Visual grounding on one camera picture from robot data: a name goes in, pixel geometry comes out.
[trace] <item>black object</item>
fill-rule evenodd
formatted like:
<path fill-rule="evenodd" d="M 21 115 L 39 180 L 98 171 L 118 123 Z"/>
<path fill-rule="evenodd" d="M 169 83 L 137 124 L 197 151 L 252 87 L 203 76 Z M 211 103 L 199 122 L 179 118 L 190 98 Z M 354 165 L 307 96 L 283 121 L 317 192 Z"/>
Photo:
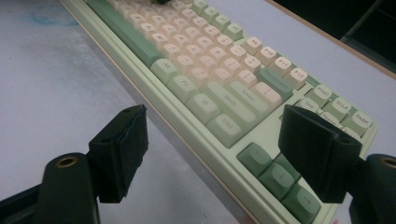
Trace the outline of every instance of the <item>black object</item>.
<path fill-rule="evenodd" d="M 50 161 L 41 185 L 0 202 L 0 223 L 100 223 L 96 197 L 119 203 L 148 150 L 146 108 L 122 110 L 90 142 L 90 151 Z"/>
<path fill-rule="evenodd" d="M 353 223 L 396 223 L 396 158 L 359 157 L 361 143 L 317 114 L 286 105 L 280 151 L 324 203 L 352 197 Z"/>
<path fill-rule="evenodd" d="M 375 0 L 274 0 L 322 31 L 341 39 Z"/>
<path fill-rule="evenodd" d="M 170 0 L 157 0 L 157 2 L 159 3 L 159 4 L 165 4 L 165 3 L 167 3 L 167 2 L 169 2 Z"/>

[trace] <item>light green keycap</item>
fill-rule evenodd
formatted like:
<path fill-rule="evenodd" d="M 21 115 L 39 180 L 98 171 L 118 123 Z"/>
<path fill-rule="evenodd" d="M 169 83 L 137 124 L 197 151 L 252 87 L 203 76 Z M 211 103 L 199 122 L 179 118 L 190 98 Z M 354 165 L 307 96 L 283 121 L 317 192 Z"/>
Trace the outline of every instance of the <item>light green keycap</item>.
<path fill-rule="evenodd" d="M 186 107 L 195 115 L 203 124 L 220 114 L 219 107 L 203 93 L 198 93 L 190 98 Z"/>
<path fill-rule="evenodd" d="M 167 59 L 157 60 L 150 70 L 164 85 L 168 84 L 172 77 L 181 75 L 175 65 Z"/>
<path fill-rule="evenodd" d="M 323 112 L 320 115 L 320 117 L 325 119 L 325 120 L 327 120 L 330 124 L 334 125 L 335 127 L 338 127 L 339 124 L 340 124 L 338 122 L 338 119 L 335 116 L 333 116 L 331 113 L 329 113 L 329 112 Z"/>
<path fill-rule="evenodd" d="M 181 101 L 186 102 L 198 93 L 198 88 L 185 76 L 172 78 L 166 87 Z"/>
<path fill-rule="evenodd" d="M 364 135 L 372 123 L 373 120 L 361 111 L 356 111 L 355 113 L 346 116 L 346 118 L 341 122 L 342 125 L 350 128 L 360 136 Z"/>
<path fill-rule="evenodd" d="M 264 67 L 259 71 L 257 80 L 265 82 L 269 87 L 276 91 L 282 98 L 283 102 L 293 95 L 293 86 L 268 67 Z"/>
<path fill-rule="evenodd" d="M 306 98 L 306 97 L 303 98 L 301 101 L 299 101 L 297 106 L 310 110 L 314 113 L 317 113 L 317 111 L 319 110 L 319 105 L 310 98 Z"/>
<path fill-rule="evenodd" d="M 272 163 L 258 179 L 278 200 L 286 195 L 294 183 L 289 172 L 277 163 Z"/>
<path fill-rule="evenodd" d="M 219 11 L 213 7 L 207 7 L 201 13 L 201 17 L 207 20 L 207 22 L 212 23 L 212 21 L 219 15 Z"/>
<path fill-rule="evenodd" d="M 290 190 L 282 203 L 301 223 L 311 223 L 320 209 L 318 200 L 299 185 Z"/>
<path fill-rule="evenodd" d="M 208 7 L 206 0 L 195 0 L 191 5 L 191 9 L 197 14 L 201 15 L 201 13 Z"/>
<path fill-rule="evenodd" d="M 227 28 L 224 29 L 223 33 L 230 37 L 233 41 L 237 41 L 244 37 L 242 26 L 236 23 L 231 23 L 230 25 L 228 25 Z"/>
<path fill-rule="evenodd" d="M 320 108 L 322 108 L 332 96 L 332 90 L 324 85 L 317 85 L 313 90 L 306 94 L 308 97 L 315 101 Z"/>
<path fill-rule="evenodd" d="M 296 169 L 294 169 L 294 167 L 290 164 L 290 162 L 283 154 L 279 154 L 274 162 L 285 168 L 285 170 L 288 171 L 288 173 L 293 177 L 294 181 L 297 180 L 300 176 L 300 173 L 298 173 Z"/>
<path fill-rule="evenodd" d="M 244 133 L 259 122 L 258 118 L 247 107 L 218 82 L 211 81 L 207 83 L 201 91 L 219 106 L 222 113 L 235 120 Z"/>
<path fill-rule="evenodd" d="M 231 147 L 242 136 L 241 128 L 226 114 L 220 114 L 207 123 L 206 128 L 215 135 L 225 147 Z"/>
<path fill-rule="evenodd" d="M 338 120 L 342 120 L 351 108 L 352 105 L 349 102 L 341 97 L 337 97 L 330 104 L 326 104 L 323 110 L 331 113 Z"/>
<path fill-rule="evenodd" d="M 104 21 L 108 27 L 134 52 L 146 67 L 151 67 L 162 54 L 152 45 L 131 23 L 106 1 L 90 0 L 90 8 Z"/>
<path fill-rule="evenodd" d="M 253 112 L 258 119 L 262 120 L 270 114 L 271 110 L 269 106 L 241 82 L 232 82 L 227 87 L 227 90 L 239 99 L 242 104 L 247 106 L 247 108 Z"/>
<path fill-rule="evenodd" d="M 231 24 L 231 19 L 230 17 L 226 15 L 218 15 L 211 23 L 214 27 L 218 28 L 221 32 L 225 28 L 227 28 L 228 25 Z"/>
<path fill-rule="evenodd" d="M 271 163 L 271 157 L 259 145 L 251 143 L 236 158 L 256 177 Z"/>

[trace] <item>spacebar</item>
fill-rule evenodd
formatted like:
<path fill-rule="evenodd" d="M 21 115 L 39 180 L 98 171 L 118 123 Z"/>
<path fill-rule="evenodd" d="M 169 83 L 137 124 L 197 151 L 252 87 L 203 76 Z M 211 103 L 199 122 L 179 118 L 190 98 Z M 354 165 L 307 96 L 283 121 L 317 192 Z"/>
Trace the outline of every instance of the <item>spacebar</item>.
<path fill-rule="evenodd" d="M 143 62 L 146 67 L 161 59 L 161 53 L 125 20 L 108 2 L 89 0 L 87 5 L 119 37 L 119 39 Z"/>

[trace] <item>mechanical keyboard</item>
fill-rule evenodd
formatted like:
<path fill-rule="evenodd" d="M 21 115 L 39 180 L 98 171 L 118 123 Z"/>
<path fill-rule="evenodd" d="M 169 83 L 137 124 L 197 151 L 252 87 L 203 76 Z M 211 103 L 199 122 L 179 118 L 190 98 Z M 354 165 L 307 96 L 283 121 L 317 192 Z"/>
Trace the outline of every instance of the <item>mechanical keyboard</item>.
<path fill-rule="evenodd" d="M 377 132 L 364 112 L 209 0 L 61 1 L 254 221 L 332 220 L 337 204 L 279 153 L 283 108 L 316 112 L 361 141 L 361 156 Z"/>

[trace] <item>desk surface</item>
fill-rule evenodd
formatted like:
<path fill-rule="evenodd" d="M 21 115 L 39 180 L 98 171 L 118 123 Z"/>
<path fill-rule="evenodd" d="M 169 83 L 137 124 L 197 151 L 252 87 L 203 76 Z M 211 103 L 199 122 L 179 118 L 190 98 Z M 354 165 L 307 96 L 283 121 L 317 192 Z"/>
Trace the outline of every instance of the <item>desk surface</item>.
<path fill-rule="evenodd" d="M 208 2 L 373 118 L 369 154 L 396 155 L 394 79 L 267 2 Z M 0 1 L 0 51 L 0 200 L 39 184 L 53 158 L 86 153 L 119 111 L 145 103 L 58 1 Z M 148 134 L 128 197 L 100 204 L 102 223 L 252 223 L 150 108 Z M 339 223 L 349 222 L 348 200 Z"/>

